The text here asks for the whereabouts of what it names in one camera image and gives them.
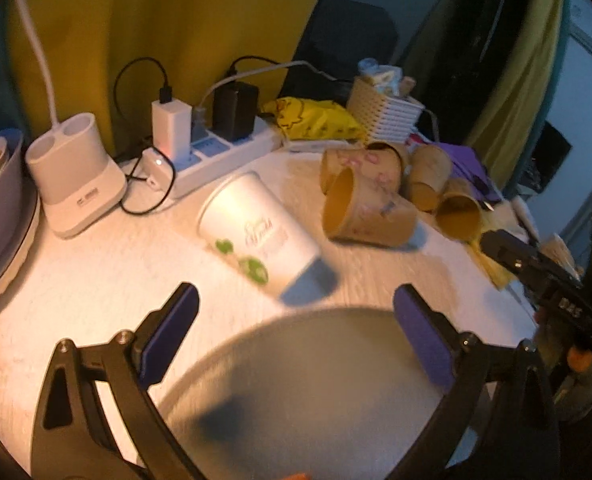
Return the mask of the right hand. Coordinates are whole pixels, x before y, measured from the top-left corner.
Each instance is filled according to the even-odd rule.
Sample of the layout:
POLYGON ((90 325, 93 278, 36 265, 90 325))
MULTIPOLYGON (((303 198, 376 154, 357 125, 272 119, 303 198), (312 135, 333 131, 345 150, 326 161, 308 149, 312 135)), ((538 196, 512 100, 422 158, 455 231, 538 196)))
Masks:
POLYGON ((536 310, 534 320, 538 325, 534 341, 547 374, 560 363, 573 373, 584 373, 592 366, 592 352, 572 344, 570 328, 564 321, 544 307, 536 310))

